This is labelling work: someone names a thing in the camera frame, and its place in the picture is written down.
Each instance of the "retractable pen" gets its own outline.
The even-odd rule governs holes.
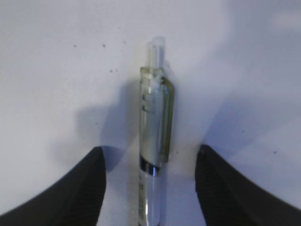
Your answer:
[[[160,168],[168,162],[174,106],[174,87],[165,77],[163,46],[148,46],[148,62],[140,81],[140,168],[138,226],[159,226]]]

